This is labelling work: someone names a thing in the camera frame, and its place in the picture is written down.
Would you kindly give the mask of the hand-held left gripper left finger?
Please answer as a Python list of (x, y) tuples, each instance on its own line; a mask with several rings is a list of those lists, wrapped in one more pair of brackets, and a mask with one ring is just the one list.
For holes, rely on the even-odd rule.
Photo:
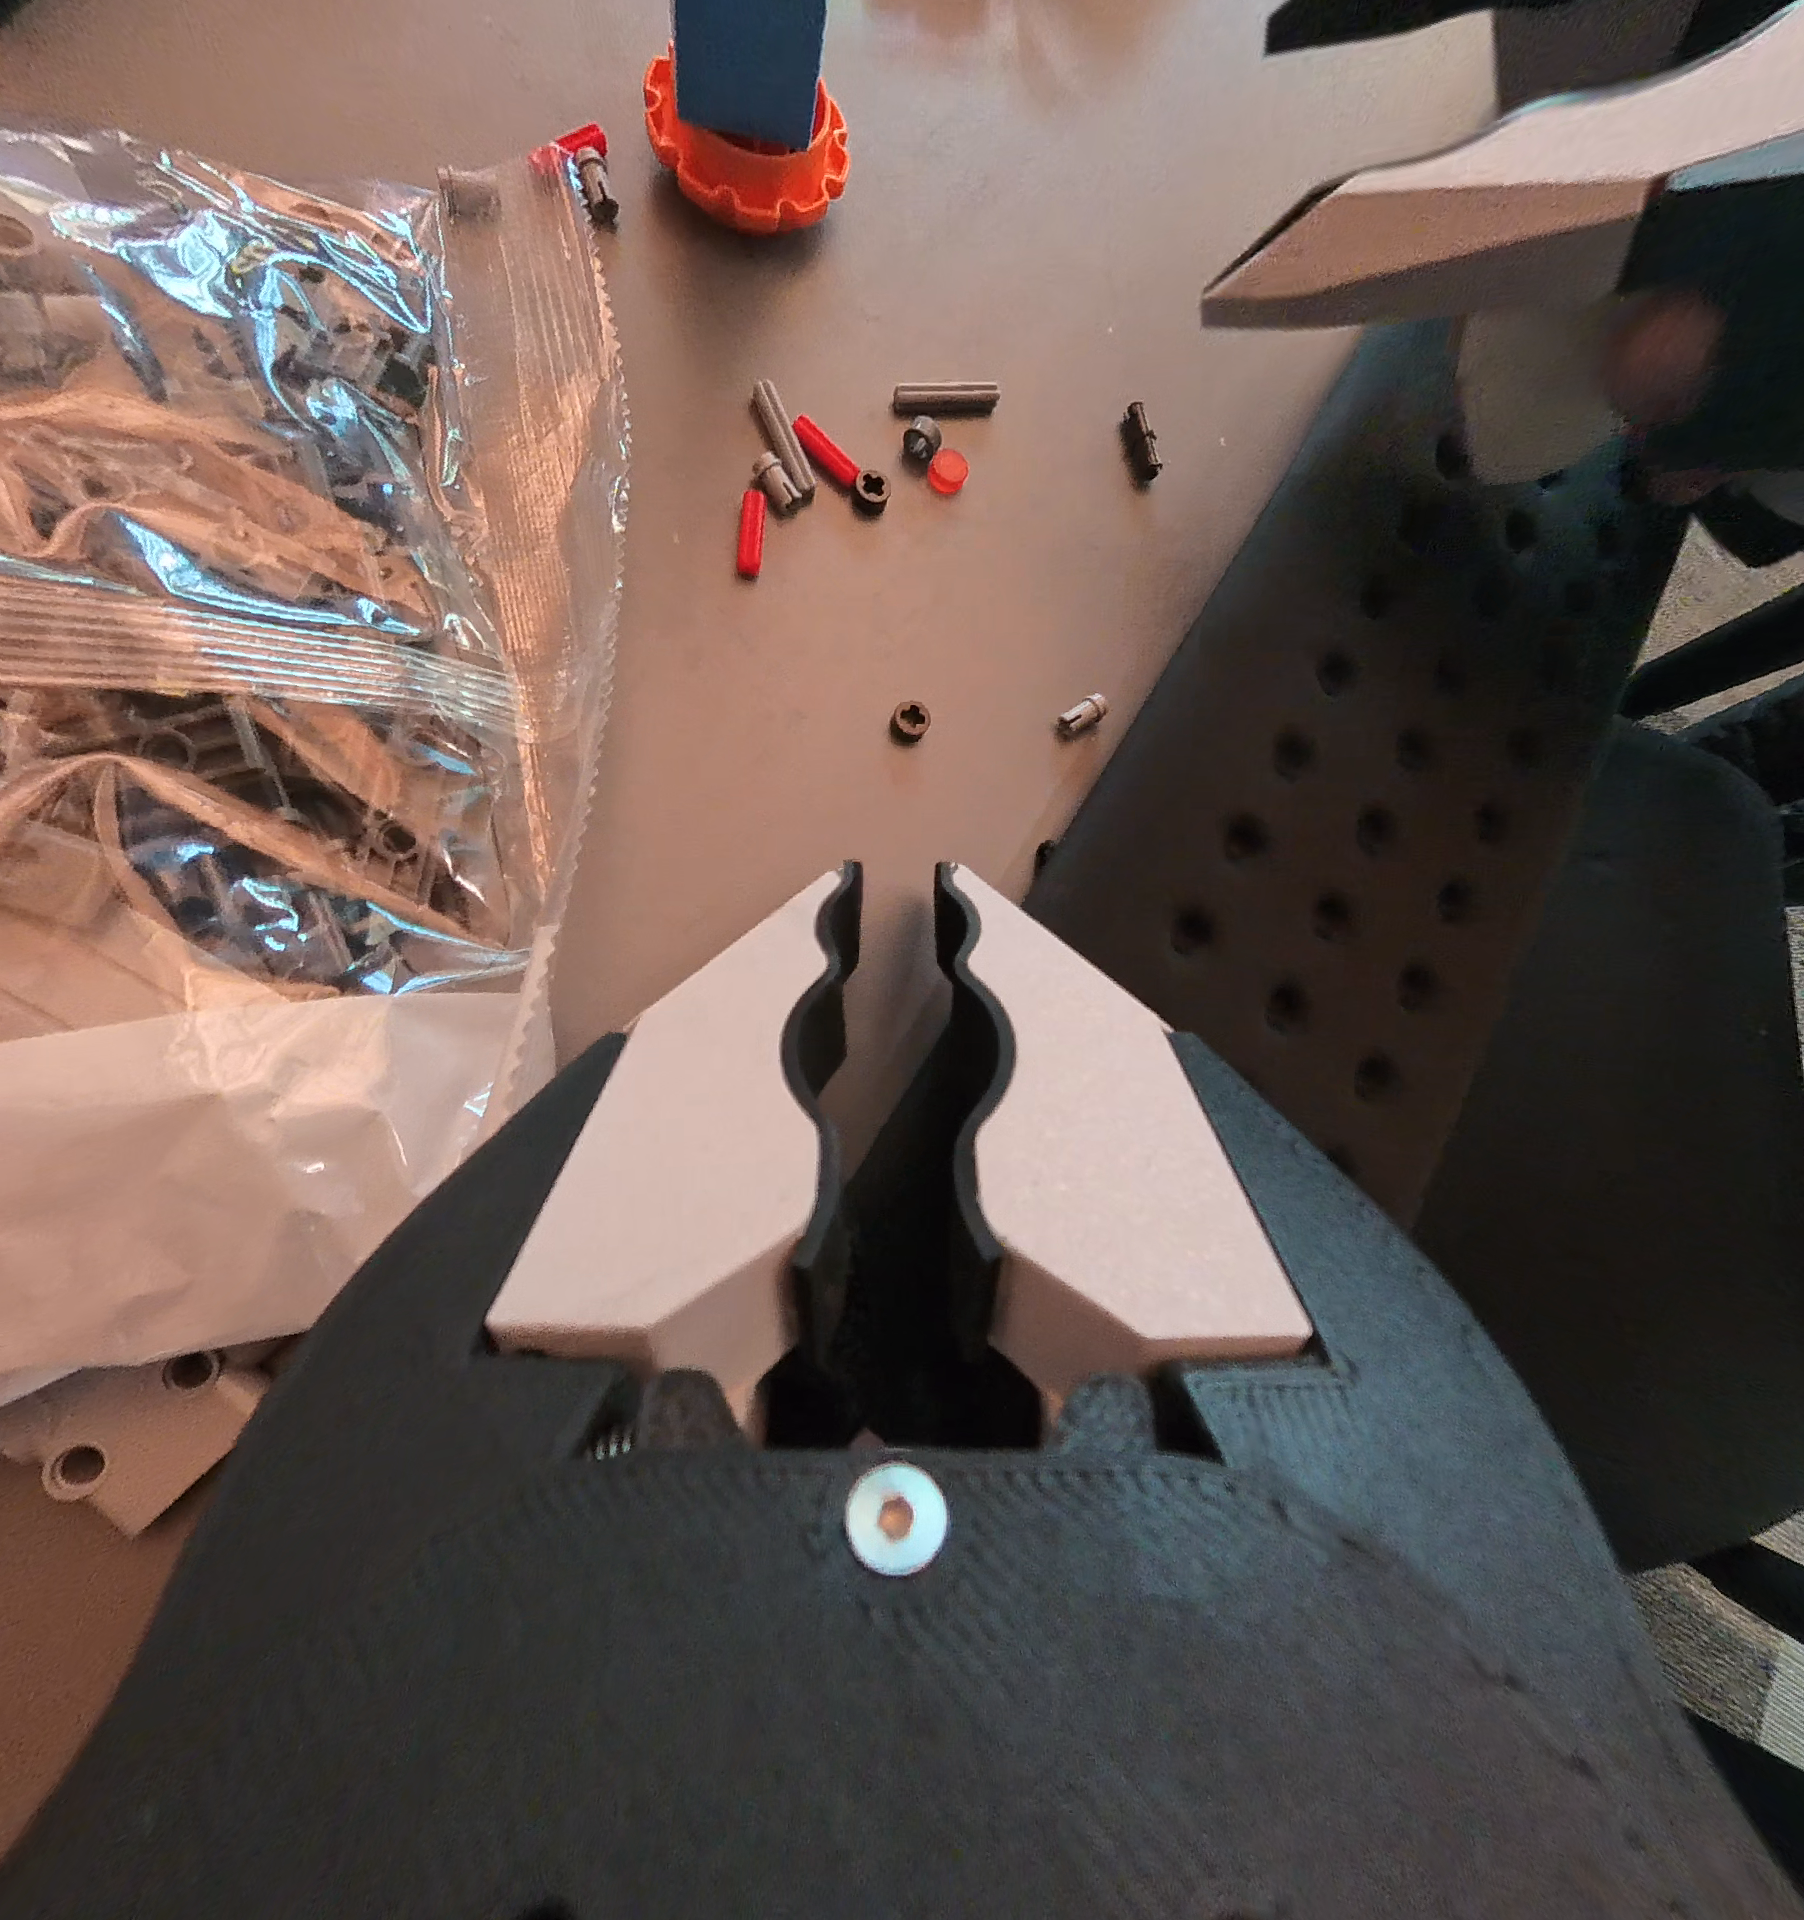
[(641, 1010), (484, 1327), (506, 1353), (702, 1373), (741, 1431), (769, 1376), (821, 1356), (848, 1276), (841, 1140), (865, 870), (823, 873)]

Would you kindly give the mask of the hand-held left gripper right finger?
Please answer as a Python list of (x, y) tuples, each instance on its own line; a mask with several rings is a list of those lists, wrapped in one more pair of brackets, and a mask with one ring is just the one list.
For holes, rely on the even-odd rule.
[(1315, 1326), (1170, 1027), (959, 863), (936, 937), (958, 1344), (1013, 1368), (1044, 1428), (1092, 1380), (1305, 1356)]

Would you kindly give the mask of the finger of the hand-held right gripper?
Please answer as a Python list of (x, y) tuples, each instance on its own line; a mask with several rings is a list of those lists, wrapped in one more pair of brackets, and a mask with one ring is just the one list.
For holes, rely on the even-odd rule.
[(1202, 319), (1336, 329), (1578, 310), (1762, 227), (1804, 247), (1804, 14), (1315, 190), (1204, 288)]
[(1695, 1), (1284, 1), (1267, 20), (1267, 53), (1408, 35), (1486, 12), (1494, 101), (1519, 108), (1667, 68), (1695, 10)]

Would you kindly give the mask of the orange gear wheel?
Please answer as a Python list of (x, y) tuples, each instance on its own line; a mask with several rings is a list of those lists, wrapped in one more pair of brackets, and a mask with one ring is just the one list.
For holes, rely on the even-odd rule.
[(841, 199), (850, 177), (848, 128), (825, 80), (816, 88), (810, 144), (773, 151), (680, 114), (673, 49), (649, 63), (641, 93), (656, 161), (716, 225), (746, 237), (777, 237), (816, 227)]

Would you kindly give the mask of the blue cube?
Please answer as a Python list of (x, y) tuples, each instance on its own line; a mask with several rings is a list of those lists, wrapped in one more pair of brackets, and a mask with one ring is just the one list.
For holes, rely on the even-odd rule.
[(729, 140), (807, 149), (825, 20), (825, 1), (673, 1), (677, 117)]

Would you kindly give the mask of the grey desk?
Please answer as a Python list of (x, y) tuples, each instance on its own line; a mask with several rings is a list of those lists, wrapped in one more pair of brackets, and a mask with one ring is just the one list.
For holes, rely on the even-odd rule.
[[(801, 883), (867, 870), (850, 1153), (933, 1028), (927, 883), (1004, 892), (1171, 654), (1346, 359), (1346, 335), (1237, 341), (1199, 287), (1300, 185), (1379, 128), (1364, 82), (1259, 65), (1266, 4), (831, 4), (823, 75), (851, 172), (819, 229), (746, 240), (652, 161), (639, 78), (667, 4), (31, 4), (0, 119), (118, 126), (278, 178), (426, 181), (578, 122), (610, 140), (601, 243), (631, 425), (610, 714), (550, 1010), (569, 1057)], [(889, 477), (858, 516), (816, 469), (736, 575), (758, 378)], [(938, 419), (969, 480), (903, 464), (897, 382), (988, 381)], [(1164, 472), (1135, 487), (1141, 398)], [(922, 701), (921, 743), (889, 711)]]

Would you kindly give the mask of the person's right hand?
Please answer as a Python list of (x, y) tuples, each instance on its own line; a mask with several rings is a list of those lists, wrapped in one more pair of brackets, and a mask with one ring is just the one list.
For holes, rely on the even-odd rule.
[(1671, 288), (1628, 301), (1605, 350), (1605, 385), (1621, 421), (1642, 437), (1687, 419), (1714, 381), (1723, 336), (1725, 312), (1701, 292)]

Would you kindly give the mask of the black perforated chair back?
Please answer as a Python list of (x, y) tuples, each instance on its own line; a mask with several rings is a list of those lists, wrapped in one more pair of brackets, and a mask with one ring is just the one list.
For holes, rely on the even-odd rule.
[(1633, 448), (1489, 484), (1372, 331), (1026, 913), (1416, 1221), (1687, 528)]

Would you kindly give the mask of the black chair seat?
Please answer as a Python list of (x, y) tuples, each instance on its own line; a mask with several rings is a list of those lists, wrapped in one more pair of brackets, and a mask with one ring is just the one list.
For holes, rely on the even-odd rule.
[(1804, 1506), (1804, 1067), (1772, 804), (1621, 724), (1418, 1216), (1619, 1563)]

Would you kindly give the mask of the grey panel piece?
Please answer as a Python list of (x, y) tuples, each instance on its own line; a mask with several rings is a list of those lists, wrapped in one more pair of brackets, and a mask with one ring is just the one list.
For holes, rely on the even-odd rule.
[(0, 1453), (43, 1493), (142, 1536), (234, 1449), (291, 1338), (55, 1380), (0, 1406)]

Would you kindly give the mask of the clear bag of grey parts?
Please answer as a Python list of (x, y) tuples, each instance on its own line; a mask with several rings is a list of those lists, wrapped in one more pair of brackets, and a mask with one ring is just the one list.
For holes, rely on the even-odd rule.
[(627, 412), (476, 170), (0, 126), (0, 1406), (301, 1332), (550, 1073)]

